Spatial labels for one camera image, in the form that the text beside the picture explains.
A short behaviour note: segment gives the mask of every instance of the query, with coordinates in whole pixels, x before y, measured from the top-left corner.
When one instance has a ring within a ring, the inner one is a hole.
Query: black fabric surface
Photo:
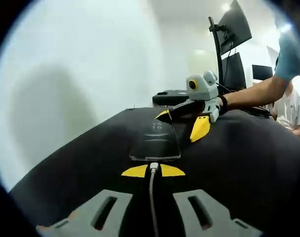
[[[129,151],[142,124],[162,108],[125,110],[82,134],[33,168],[10,192],[34,225],[66,218],[103,189],[133,194],[121,236],[152,236],[149,179],[123,177]],[[154,181],[162,236],[184,234],[172,193],[203,189],[225,205],[232,218],[269,231],[285,209],[300,175],[300,139],[272,119],[230,111],[191,144],[193,121],[173,124],[181,158],[166,164],[186,176]]]

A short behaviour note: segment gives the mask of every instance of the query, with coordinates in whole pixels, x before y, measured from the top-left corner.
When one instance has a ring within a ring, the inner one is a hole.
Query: phone screen
[[[181,157],[171,124],[153,119],[148,121],[135,140],[130,157],[132,160],[173,160]]]

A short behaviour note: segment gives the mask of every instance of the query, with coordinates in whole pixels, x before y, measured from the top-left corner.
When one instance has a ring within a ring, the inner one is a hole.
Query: white shirt
[[[275,102],[273,113],[277,114],[277,121],[288,129],[294,130],[300,125],[300,95],[295,88],[292,94],[284,94]]]

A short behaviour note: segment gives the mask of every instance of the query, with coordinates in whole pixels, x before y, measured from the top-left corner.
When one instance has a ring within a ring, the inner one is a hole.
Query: white cable
[[[156,214],[154,209],[154,200],[153,200],[153,180],[155,172],[158,170],[159,164],[154,162],[150,164],[150,185],[149,185],[149,196],[150,196],[150,208],[151,208],[151,215],[152,215],[152,223],[153,223],[153,229],[154,229],[154,236],[159,237],[159,230],[158,230],[158,223],[156,220]]]

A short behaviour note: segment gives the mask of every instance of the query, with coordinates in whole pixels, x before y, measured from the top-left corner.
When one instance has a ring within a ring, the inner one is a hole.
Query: white wall
[[[217,56],[215,52],[203,49],[193,51],[187,57],[187,70],[189,75],[203,75],[210,70],[218,74]]]
[[[165,86],[169,89],[186,89],[190,76],[188,58],[197,49],[215,54],[215,45],[208,28],[192,21],[159,21],[165,62]]]
[[[272,49],[269,46],[267,47],[267,50],[268,50],[268,54],[269,54],[269,57],[270,57],[270,63],[272,65],[272,67],[275,69],[276,59],[278,58],[279,50],[276,51],[276,50]]]
[[[0,52],[0,178],[10,190],[48,155],[163,86],[146,0],[42,0]]]

